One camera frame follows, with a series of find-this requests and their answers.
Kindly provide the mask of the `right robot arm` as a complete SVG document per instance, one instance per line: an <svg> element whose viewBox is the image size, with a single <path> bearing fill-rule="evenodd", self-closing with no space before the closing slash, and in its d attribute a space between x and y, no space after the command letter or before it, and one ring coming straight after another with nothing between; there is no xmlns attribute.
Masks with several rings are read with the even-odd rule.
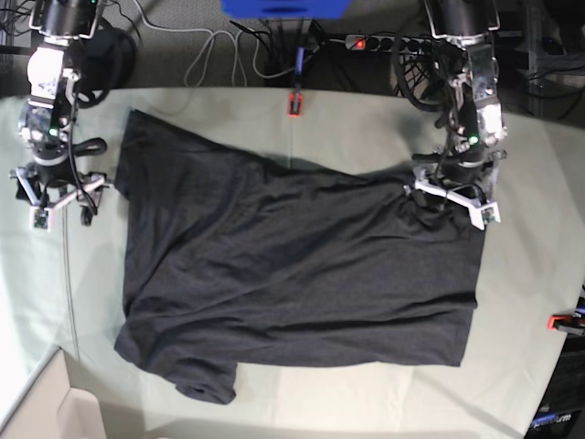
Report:
<svg viewBox="0 0 585 439"><path fill-rule="evenodd" d="M77 167L82 157L104 154L106 141L74 141L78 112L86 104L80 99L80 50L94 37L103 9L102 1L37 1L29 19L42 41L27 64L30 94L17 130L32 160L11 169L9 177L17 198L30 207L33 229L49 230L55 213L73 202L81 207L81 224L89 227L108 185L105 174Z"/></svg>

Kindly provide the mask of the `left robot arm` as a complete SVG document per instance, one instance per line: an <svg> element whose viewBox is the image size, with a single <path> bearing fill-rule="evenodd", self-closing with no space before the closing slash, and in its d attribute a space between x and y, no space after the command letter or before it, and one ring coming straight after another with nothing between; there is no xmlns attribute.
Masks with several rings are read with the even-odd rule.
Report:
<svg viewBox="0 0 585 439"><path fill-rule="evenodd" d="M500 220L494 199L507 135L497 86L495 32L500 20L493 1L424 1L431 32L431 68L442 100L430 103L412 90L418 109L438 112L446 132L443 147L412 157L414 189L468 210L478 229Z"/></svg>

